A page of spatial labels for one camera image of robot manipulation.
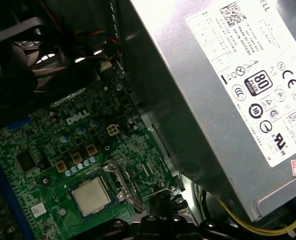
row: green circuit board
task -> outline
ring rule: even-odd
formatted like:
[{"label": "green circuit board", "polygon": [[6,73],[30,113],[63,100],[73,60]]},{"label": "green circuit board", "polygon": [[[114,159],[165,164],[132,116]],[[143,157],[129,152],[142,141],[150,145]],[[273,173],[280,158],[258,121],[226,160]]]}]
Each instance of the green circuit board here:
[{"label": "green circuit board", "polygon": [[[0,131],[0,163],[36,239],[69,239],[111,218],[130,222],[129,195],[142,199],[160,181],[173,184],[116,74],[29,118]],[[104,198],[95,211],[83,202],[92,188]]]}]

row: qr code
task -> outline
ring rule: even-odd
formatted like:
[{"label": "qr code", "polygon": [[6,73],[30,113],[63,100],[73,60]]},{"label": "qr code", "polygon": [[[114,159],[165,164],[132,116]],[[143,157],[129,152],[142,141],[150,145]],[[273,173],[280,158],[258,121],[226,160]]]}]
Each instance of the qr code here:
[{"label": "qr code", "polygon": [[36,206],[33,206],[31,208],[32,214],[35,218],[45,214],[47,212],[46,208],[44,207],[43,203],[39,203]]},{"label": "qr code", "polygon": [[241,12],[237,2],[225,6],[224,8],[220,9],[220,11],[227,21],[229,27],[233,27],[247,19],[247,17]]}]

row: capacitor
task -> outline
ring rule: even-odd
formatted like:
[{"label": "capacitor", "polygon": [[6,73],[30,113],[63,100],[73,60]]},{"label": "capacitor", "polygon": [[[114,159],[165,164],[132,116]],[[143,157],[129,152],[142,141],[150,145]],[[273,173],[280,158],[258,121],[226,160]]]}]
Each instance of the capacitor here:
[{"label": "capacitor", "polygon": [[62,142],[63,144],[64,143],[67,143],[69,142],[70,140],[70,137],[68,135],[62,135],[60,138],[59,138],[60,142]]},{"label": "capacitor", "polygon": [[130,119],[128,119],[128,124],[129,125],[133,125],[134,124],[134,122],[133,122],[133,120],[130,118]]},{"label": "capacitor", "polygon": [[78,126],[78,127],[76,127],[75,131],[76,131],[77,134],[84,134],[86,129],[84,127],[82,127],[82,126]]},{"label": "capacitor", "polygon": [[58,213],[59,213],[60,216],[65,216],[66,213],[67,213],[67,211],[66,211],[66,209],[64,209],[64,208],[61,208],[61,209],[58,211]]},{"label": "capacitor", "polygon": [[85,161],[83,162],[83,165],[85,165],[86,167],[89,166],[89,165],[90,165],[90,161],[89,161],[89,160],[85,160]]},{"label": "capacitor", "polygon": [[90,127],[94,128],[96,126],[98,126],[99,122],[97,119],[91,119],[89,122]]},{"label": "capacitor", "polygon": [[55,118],[55,117],[58,116],[58,114],[56,114],[55,112],[52,112],[51,111],[51,112],[49,112],[49,116]]},{"label": "capacitor", "polygon": [[64,173],[67,177],[71,176],[71,171],[70,170],[67,170],[65,173]]},{"label": "capacitor", "polygon": [[71,168],[71,172],[72,172],[73,174],[75,174],[76,172],[78,172],[78,168],[77,168],[76,166],[73,166],[73,167]]},{"label": "capacitor", "polygon": [[78,164],[78,168],[81,170],[81,169],[83,169],[83,164],[82,163],[79,163]]},{"label": "capacitor", "polygon": [[46,233],[42,234],[41,240],[48,240],[48,235]]},{"label": "capacitor", "polygon": [[92,157],[90,158],[90,162],[91,162],[92,164],[96,163],[97,161],[98,161],[98,157],[97,157],[97,156],[92,156]]}]

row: screw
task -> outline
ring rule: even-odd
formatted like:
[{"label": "screw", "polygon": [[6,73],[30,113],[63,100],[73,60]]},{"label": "screw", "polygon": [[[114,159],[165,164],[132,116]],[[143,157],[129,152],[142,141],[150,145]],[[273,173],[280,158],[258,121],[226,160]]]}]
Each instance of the screw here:
[{"label": "screw", "polygon": [[124,197],[123,194],[120,194],[120,195],[118,196],[118,200],[119,200],[119,201],[123,201],[124,199],[125,199],[125,197]]},{"label": "screw", "polygon": [[65,216],[67,211],[64,208],[61,208],[58,213],[59,213],[60,216]]},{"label": "screw", "polygon": [[148,216],[147,220],[152,222],[152,221],[155,220],[155,217],[154,216]]},{"label": "screw", "polygon": [[123,89],[123,86],[121,84],[116,85],[117,91],[121,91]]},{"label": "screw", "polygon": [[15,230],[16,230],[16,228],[15,228],[14,226],[10,226],[10,227],[8,227],[8,229],[7,229],[7,233],[11,234],[11,233],[13,233]]},{"label": "screw", "polygon": [[120,221],[116,221],[113,226],[115,226],[116,228],[119,228],[123,226],[123,223]]},{"label": "screw", "polygon": [[180,217],[179,216],[174,216],[172,218],[172,220],[175,221],[175,222],[178,222],[178,221],[180,221]]},{"label": "screw", "polygon": [[210,227],[210,228],[213,228],[213,227],[215,226],[214,222],[211,222],[211,221],[208,222],[207,225],[208,225],[208,227]]},{"label": "screw", "polygon": [[35,33],[37,36],[40,36],[40,35],[41,35],[41,31],[40,31],[39,28],[36,28],[36,29],[34,30],[34,33]]}]

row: chip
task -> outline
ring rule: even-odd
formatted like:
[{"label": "chip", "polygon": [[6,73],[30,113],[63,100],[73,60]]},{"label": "chip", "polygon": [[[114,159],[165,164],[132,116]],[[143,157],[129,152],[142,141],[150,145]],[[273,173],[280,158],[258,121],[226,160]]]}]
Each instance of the chip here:
[{"label": "chip", "polygon": [[24,172],[36,167],[36,162],[29,150],[25,150],[17,155],[18,162]]},{"label": "chip", "polygon": [[67,166],[62,160],[56,163],[56,168],[59,173],[62,173],[67,170]]},{"label": "chip", "polygon": [[26,131],[26,135],[27,137],[31,137],[32,135],[34,135],[34,131],[32,129],[29,129]]},{"label": "chip", "polygon": [[80,153],[76,152],[75,154],[71,155],[71,158],[75,164],[79,164],[82,162],[82,157]]},{"label": "chip", "polygon": [[84,217],[103,210],[111,203],[100,177],[82,183],[71,193]]},{"label": "chip", "polygon": [[65,152],[67,149],[64,147],[64,146],[61,146],[60,148],[59,148],[59,150],[60,150],[60,152]]},{"label": "chip", "polygon": [[89,156],[95,155],[98,152],[95,145],[93,145],[93,144],[86,146],[86,149],[87,149],[87,152],[89,153]]},{"label": "chip", "polygon": [[113,136],[113,135],[116,135],[117,133],[119,133],[119,129],[116,124],[112,124],[112,125],[108,126],[107,131],[110,136]]}]

